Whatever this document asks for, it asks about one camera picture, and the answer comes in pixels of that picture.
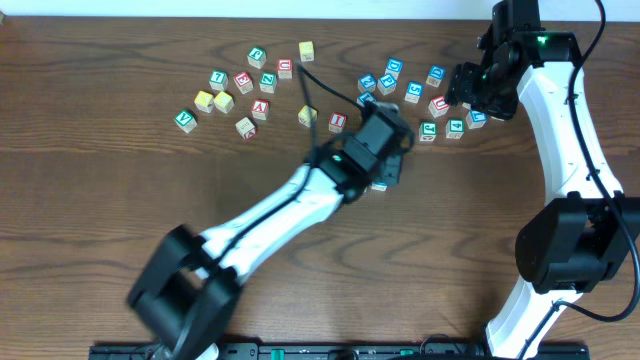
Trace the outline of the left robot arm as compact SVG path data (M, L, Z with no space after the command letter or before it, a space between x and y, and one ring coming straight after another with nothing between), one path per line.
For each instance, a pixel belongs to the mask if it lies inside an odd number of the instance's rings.
M399 154L373 178L347 179L354 165L341 151L305 163L278 190L238 217L199 234L180 225L161 240L127 303L158 337L161 359L214 359L248 278L280 248L357 200L370 184L391 184Z

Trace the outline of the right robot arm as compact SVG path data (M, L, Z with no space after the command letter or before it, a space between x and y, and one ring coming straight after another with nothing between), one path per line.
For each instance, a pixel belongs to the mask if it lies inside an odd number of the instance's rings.
M573 34L488 30L478 47L481 62L455 67L446 102L503 120L524 107L544 174L544 208L516 237L518 280L485 327L491 356L530 359L564 310L639 260L639 200L601 149Z

